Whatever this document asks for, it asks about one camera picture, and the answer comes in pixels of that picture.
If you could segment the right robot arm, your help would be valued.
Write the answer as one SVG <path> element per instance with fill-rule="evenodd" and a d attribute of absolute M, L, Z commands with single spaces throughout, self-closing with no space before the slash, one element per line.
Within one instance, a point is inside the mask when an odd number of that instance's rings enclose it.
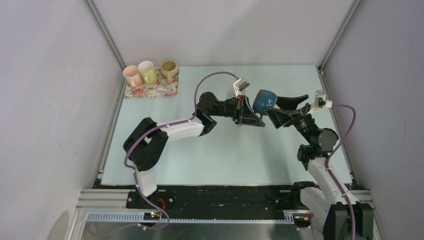
<path fill-rule="evenodd" d="M 308 207 L 314 217 L 323 224 L 322 234 L 326 240 L 340 240 L 351 235 L 371 240 L 374 237 L 374 210 L 368 203 L 361 203 L 343 184 L 331 164 L 331 158 L 341 147 L 344 139 L 330 128 L 319 128 L 312 113 L 336 104 L 319 91 L 313 104 L 302 108 L 298 104 L 307 95 L 289 98 L 278 97 L 277 107 L 263 108 L 275 128 L 294 126 L 306 139 L 300 145 L 297 159 L 314 178 L 317 186 L 307 186 L 290 195 L 291 204 L 297 209 Z"/>

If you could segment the blue ceramic mug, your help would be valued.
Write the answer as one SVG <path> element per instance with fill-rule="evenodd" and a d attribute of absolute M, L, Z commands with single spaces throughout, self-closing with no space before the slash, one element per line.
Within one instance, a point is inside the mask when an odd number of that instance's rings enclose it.
<path fill-rule="evenodd" d="M 267 113 L 265 108 L 273 108 L 276 105 L 277 99 L 278 96 L 274 92 L 261 89 L 255 97 L 252 109 L 255 113 L 261 116 L 266 116 Z"/>

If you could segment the beige ceramic mug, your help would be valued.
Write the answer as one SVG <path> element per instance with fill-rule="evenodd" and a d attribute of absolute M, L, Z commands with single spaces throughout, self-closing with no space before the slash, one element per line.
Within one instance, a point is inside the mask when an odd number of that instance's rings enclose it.
<path fill-rule="evenodd" d="M 160 73 L 164 79 L 171 84 L 179 76 L 178 65 L 171 60 L 165 61 L 160 66 Z"/>

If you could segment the pink ceramic mug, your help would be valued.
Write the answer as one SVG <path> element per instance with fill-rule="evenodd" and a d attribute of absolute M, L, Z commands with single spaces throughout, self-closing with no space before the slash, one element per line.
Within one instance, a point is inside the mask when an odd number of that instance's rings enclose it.
<path fill-rule="evenodd" d="M 137 88 L 143 84 L 143 77 L 141 76 L 139 69 L 136 65 L 127 66 L 122 71 L 122 74 L 125 77 L 127 84 L 131 88 Z"/>

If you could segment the yellow ceramic mug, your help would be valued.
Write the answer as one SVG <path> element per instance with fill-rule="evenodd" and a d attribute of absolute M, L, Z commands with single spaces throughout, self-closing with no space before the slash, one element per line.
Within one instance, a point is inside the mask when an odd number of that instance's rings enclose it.
<path fill-rule="evenodd" d="M 146 84 L 154 84 L 157 81 L 157 72 L 154 63 L 143 61 L 138 65 L 138 71 Z"/>

